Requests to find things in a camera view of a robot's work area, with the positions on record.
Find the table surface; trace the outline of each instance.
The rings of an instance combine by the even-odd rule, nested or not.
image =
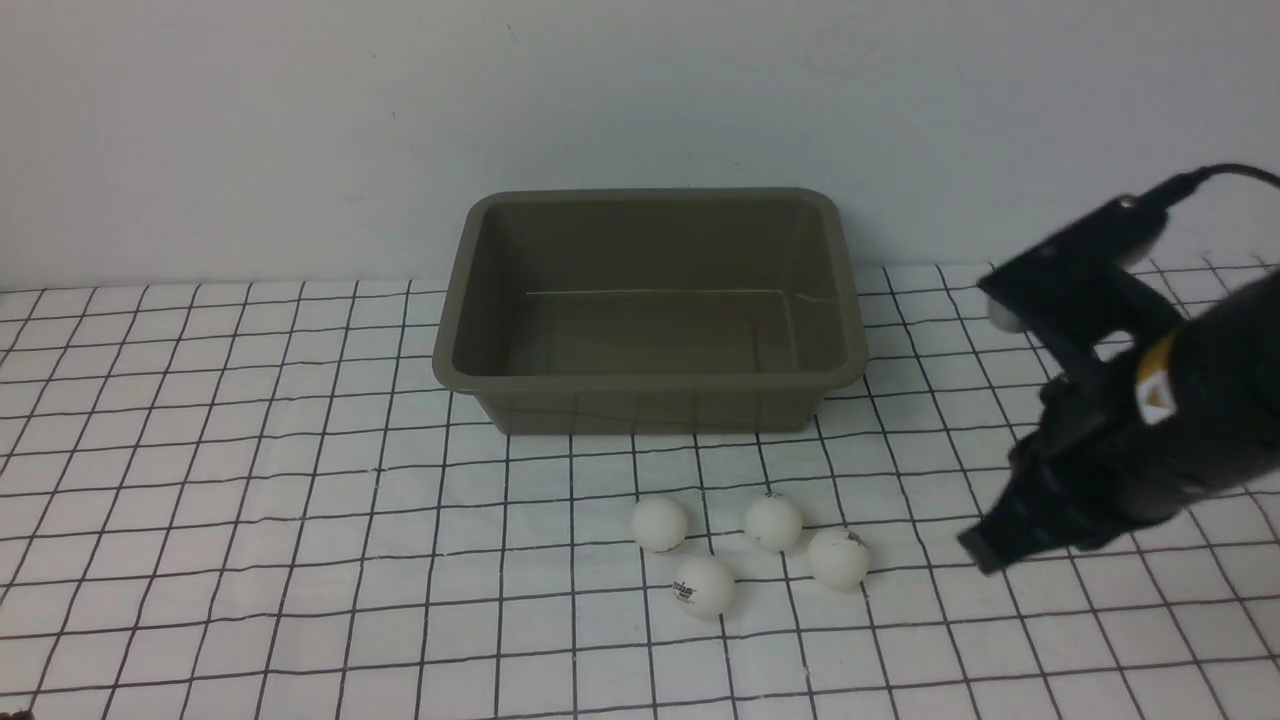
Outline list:
[[[860,269],[865,378],[760,437],[507,438],[431,375],[439,283],[0,295],[0,710],[1274,717],[1276,478],[992,578],[956,544],[1056,372],[982,318],[987,268]],[[1192,314],[1263,272],[1139,268]],[[865,538],[859,592],[749,546],[767,488]],[[678,551],[630,542],[644,493]],[[718,621],[668,588],[709,552]]]

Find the yellow label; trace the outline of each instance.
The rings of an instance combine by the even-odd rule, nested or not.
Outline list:
[[[1138,361],[1134,398],[1138,401],[1142,421],[1148,425],[1178,414],[1178,401],[1174,398],[1174,387],[1169,378],[1169,357],[1172,355],[1178,332],[1160,338],[1160,342],[1148,347]]]

